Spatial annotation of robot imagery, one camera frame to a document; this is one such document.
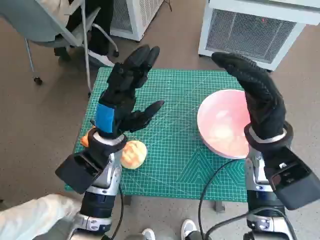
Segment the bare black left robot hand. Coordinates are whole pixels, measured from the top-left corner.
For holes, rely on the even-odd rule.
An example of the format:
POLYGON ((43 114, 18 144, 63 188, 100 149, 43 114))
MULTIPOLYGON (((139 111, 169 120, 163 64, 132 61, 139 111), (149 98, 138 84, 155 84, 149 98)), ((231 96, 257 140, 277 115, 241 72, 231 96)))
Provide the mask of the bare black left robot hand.
POLYGON ((149 71, 160 54, 160 47, 142 45, 123 62, 117 62, 107 79, 108 87, 98 100, 95 127, 105 138, 117 138, 124 132, 144 129, 161 109, 164 100, 158 100, 144 111, 136 110, 136 89, 148 80, 149 71))

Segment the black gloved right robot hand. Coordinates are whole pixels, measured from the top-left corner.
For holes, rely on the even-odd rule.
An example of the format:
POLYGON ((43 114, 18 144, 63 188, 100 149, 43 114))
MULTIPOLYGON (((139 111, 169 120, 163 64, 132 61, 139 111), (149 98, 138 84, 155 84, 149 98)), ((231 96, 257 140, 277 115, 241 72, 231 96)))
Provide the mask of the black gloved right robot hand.
POLYGON ((211 59, 235 77, 244 89, 254 133, 262 140, 283 134, 286 115, 284 99, 269 73, 239 54, 214 52, 211 59))

